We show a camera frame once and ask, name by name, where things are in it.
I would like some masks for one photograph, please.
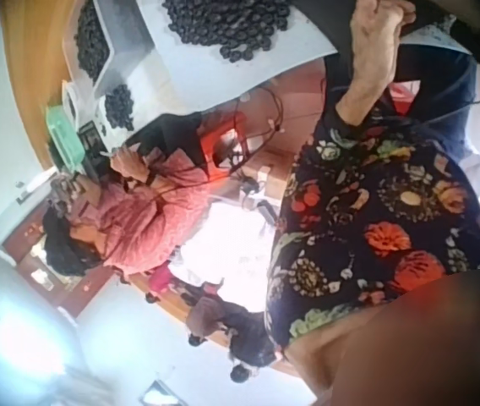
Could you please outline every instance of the black hair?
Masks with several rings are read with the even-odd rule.
[[[248,368],[246,368],[242,364],[238,364],[234,368],[232,368],[231,379],[235,383],[244,383],[249,379],[250,376],[251,373],[249,372]]]
[[[154,296],[152,293],[148,292],[146,295],[146,301],[148,303],[150,303],[151,305],[156,303],[156,302],[159,302],[159,298],[157,296]]]
[[[194,336],[193,334],[189,334],[188,343],[192,347],[198,347],[200,344],[202,344],[205,341],[206,341],[206,338],[201,338],[201,337]]]
[[[88,269],[101,264],[101,258],[89,245],[71,238],[70,228],[65,217],[59,216],[54,207],[48,208],[43,217],[46,262],[66,277],[83,277]]]

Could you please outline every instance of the finger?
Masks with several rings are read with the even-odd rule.
[[[382,0],[379,3],[377,20],[382,31],[394,34],[396,27],[403,22],[403,8],[396,6],[394,2]]]
[[[402,25],[412,24],[417,19],[417,13],[407,13],[403,16],[403,23]]]
[[[417,12],[417,6],[407,0],[391,0],[396,6],[403,9],[404,14],[413,14]]]
[[[377,0],[357,0],[355,14],[371,15],[377,9]]]

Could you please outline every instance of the green plastic basket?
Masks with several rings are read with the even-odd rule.
[[[46,126],[63,163],[70,172],[73,172],[85,158],[85,149],[63,111],[63,106],[46,109]]]

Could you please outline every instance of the black floral top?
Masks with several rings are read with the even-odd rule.
[[[265,325],[281,348],[355,310],[480,268],[480,205],[440,146],[377,117],[354,140],[326,113],[293,166]]]

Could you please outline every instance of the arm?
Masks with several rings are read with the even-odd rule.
[[[415,6],[402,0],[362,0],[351,20],[353,77],[335,110],[358,126],[394,80],[401,27],[416,18]]]

